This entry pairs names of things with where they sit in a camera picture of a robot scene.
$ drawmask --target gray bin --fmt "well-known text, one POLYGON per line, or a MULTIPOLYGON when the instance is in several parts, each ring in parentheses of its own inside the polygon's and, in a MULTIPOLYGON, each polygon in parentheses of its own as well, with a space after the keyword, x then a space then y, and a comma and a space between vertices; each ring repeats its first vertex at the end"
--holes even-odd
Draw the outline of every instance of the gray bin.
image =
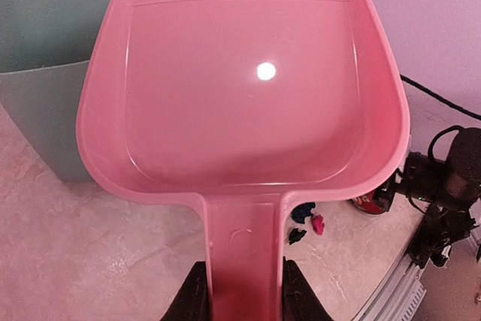
POLYGON ((64 181, 91 179, 75 120, 109 1, 0 0, 0 102, 64 181))

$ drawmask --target pink dustpan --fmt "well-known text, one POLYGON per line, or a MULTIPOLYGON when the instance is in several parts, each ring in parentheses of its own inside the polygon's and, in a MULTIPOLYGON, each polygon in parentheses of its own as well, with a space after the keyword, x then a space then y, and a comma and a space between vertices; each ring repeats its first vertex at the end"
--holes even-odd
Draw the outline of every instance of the pink dustpan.
POLYGON ((214 321, 279 319, 290 211, 371 191, 408 133, 371 0, 112 0, 77 118, 106 190, 201 216, 214 321))

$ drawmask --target dustpan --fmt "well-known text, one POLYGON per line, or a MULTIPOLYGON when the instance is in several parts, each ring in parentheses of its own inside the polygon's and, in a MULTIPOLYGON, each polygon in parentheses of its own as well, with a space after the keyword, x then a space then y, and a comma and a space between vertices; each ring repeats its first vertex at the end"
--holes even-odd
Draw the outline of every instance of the dustpan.
POLYGON ((376 188, 408 133, 371 0, 111 0, 77 117, 106 190, 201 216, 214 321, 279 319, 290 211, 376 188))

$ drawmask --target pink wall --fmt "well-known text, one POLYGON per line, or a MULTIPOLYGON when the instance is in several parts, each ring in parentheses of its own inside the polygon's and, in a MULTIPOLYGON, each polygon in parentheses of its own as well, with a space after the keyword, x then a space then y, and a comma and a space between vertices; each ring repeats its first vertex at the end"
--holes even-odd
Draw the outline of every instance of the pink wall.
MULTIPOLYGON (((401 72, 481 113, 481 0, 374 0, 401 72)), ((453 123, 479 125, 407 87, 413 147, 453 123)))

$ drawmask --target tabletop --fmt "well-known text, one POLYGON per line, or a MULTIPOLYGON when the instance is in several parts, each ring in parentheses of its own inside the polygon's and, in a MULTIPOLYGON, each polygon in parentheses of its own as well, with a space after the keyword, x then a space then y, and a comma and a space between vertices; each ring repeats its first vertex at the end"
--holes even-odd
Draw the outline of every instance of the tabletop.
MULTIPOLYGON (((404 251, 421 214, 402 197, 381 216, 346 201, 314 211, 324 217, 324 235, 307 224, 285 256, 335 320, 350 320, 404 251)), ((194 211, 60 182, 1 106, 0 215, 0 319, 160 319, 194 262, 205 258, 194 211)))

